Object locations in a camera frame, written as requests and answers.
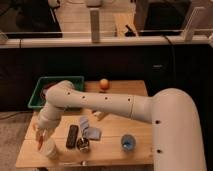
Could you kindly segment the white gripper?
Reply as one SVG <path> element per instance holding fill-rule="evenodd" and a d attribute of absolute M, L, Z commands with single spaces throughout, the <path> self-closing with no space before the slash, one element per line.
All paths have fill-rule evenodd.
<path fill-rule="evenodd" d="M 38 126 L 37 123 L 33 124 L 33 130 L 35 131 L 35 139 L 37 141 L 40 141 L 40 140 L 46 141 L 54 133 L 53 129 L 42 129 Z"/>

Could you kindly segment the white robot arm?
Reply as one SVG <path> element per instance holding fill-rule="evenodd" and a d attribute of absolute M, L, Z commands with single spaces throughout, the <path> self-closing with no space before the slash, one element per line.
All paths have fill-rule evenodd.
<path fill-rule="evenodd" d="M 81 92 L 63 80 L 46 92 L 38 136 L 50 137 L 66 108 L 87 108 L 152 125 L 154 171 L 207 171 L 197 107 L 186 92 L 167 88 L 152 97 Z"/>

